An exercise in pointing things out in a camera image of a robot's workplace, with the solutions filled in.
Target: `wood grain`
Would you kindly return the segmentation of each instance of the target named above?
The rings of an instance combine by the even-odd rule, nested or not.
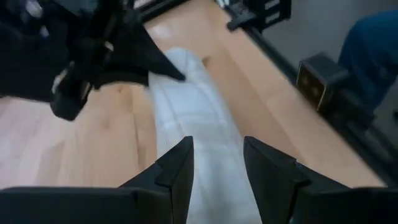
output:
[[[212,0],[191,0],[146,24],[162,50],[206,58],[242,135],[252,135],[350,187],[384,185]],[[152,105],[143,87],[90,94],[74,123],[48,105],[0,99],[0,187],[115,187],[156,159]]]

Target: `small black box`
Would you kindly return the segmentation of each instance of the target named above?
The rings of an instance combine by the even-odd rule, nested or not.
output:
[[[331,101],[335,89],[349,77],[324,53],[300,62],[296,86],[317,111],[324,111]]]

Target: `white towel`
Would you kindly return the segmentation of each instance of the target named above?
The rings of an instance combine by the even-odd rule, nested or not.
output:
[[[193,136],[195,177],[188,223],[261,223],[243,159],[243,139],[201,60],[185,49],[166,56],[187,76],[149,75],[157,156]]]

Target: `light wood surface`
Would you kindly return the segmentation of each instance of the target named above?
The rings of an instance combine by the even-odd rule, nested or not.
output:
[[[162,50],[205,58],[242,135],[254,136],[350,187],[383,183],[211,0],[191,0],[146,24]],[[0,99],[0,187],[116,187],[156,159],[152,105],[143,87],[90,94],[74,123],[48,105]]]

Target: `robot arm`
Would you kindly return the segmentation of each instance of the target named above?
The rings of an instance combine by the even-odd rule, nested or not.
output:
[[[0,95],[50,103],[56,116],[73,121],[92,88],[114,82],[148,85],[149,71],[184,81],[133,5],[123,0],[0,3]]]

